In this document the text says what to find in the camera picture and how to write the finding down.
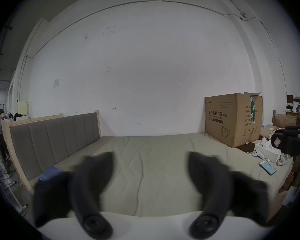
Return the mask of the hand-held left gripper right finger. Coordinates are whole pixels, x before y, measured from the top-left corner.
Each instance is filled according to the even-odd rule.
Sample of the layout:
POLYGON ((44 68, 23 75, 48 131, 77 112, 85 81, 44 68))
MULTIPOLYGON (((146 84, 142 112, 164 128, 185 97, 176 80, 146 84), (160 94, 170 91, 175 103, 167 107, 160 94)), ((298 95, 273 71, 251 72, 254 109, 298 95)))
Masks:
POLYGON ((220 228, 228 211, 267 226, 269 196, 265 182, 232 171, 216 157, 189 151, 189 177, 202 196, 201 214, 192 222, 189 233, 194 239, 207 239, 220 228))

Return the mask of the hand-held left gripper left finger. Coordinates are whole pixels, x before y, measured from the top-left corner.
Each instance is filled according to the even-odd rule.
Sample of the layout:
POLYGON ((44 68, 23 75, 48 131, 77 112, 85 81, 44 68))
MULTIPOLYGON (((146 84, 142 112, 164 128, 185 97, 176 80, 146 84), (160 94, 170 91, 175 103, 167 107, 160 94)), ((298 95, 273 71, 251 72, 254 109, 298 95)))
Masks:
POLYGON ((40 228, 73 211, 85 233, 96 240, 109 239, 111 224, 100 214, 100 196, 114 170, 114 152, 85 157, 74 171, 64 171, 39 181, 32 201, 33 222, 40 228))

